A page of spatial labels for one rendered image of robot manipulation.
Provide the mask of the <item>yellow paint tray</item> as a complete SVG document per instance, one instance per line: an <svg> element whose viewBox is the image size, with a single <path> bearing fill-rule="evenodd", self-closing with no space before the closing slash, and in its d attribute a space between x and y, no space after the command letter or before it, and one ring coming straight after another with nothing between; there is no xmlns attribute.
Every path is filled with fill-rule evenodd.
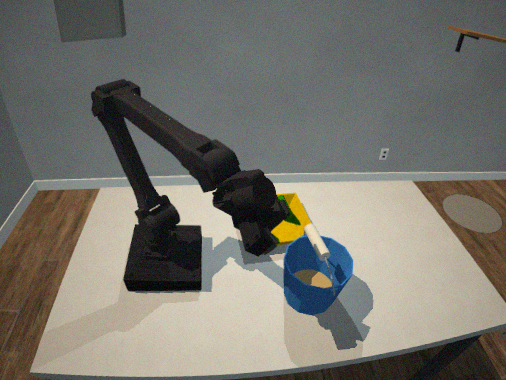
<svg viewBox="0 0 506 380"><path fill-rule="evenodd" d="M274 230L271 231L272 234L281 240L277 245L290 244L295 240L294 238L302 236L304 226L311 224L296 193L277 194L278 197L280 195L284 196L291 211L299 219L301 225L298 226L285 221L281 222Z"/></svg>

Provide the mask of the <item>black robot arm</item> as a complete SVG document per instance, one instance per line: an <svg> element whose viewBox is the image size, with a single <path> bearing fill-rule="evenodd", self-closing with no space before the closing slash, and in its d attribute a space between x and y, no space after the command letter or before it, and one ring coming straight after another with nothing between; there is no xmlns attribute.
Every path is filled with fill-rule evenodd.
<svg viewBox="0 0 506 380"><path fill-rule="evenodd" d="M160 196L153 187L124 117L171 152L203 193L217 189L212 193L213 206L231 215L245 251L260 256L277 247L278 241L266 225L274 218L271 207L276 190L262 170L241 171L229 147L190 130L143 99L140 87L131 81L121 79L95 90L91 92L91 110L104 126L135 194L139 208L135 214L145 235L145 259L170 259L180 216L168 196Z"/></svg>

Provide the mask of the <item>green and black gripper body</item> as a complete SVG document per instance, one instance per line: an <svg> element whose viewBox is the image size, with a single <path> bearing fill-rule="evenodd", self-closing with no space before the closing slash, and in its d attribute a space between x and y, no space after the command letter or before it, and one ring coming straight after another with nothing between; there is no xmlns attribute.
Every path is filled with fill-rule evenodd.
<svg viewBox="0 0 506 380"><path fill-rule="evenodd" d="M275 228L277 227L283 220L285 220L289 215L290 215L290 211L285 203L285 200L281 199L279 202L278 202L278 196L276 194L276 200L275 200L275 203L274 205L271 207L272 209L272 212L274 214L274 218L269 222L267 223L267 228L270 230L270 232ZM247 212L246 212L247 213ZM240 219L242 218L243 216L246 215L245 214L242 214L238 217L234 217L236 219ZM281 214L280 214L281 213ZM284 213L284 214L283 214ZM280 215L279 215L280 214Z"/></svg>

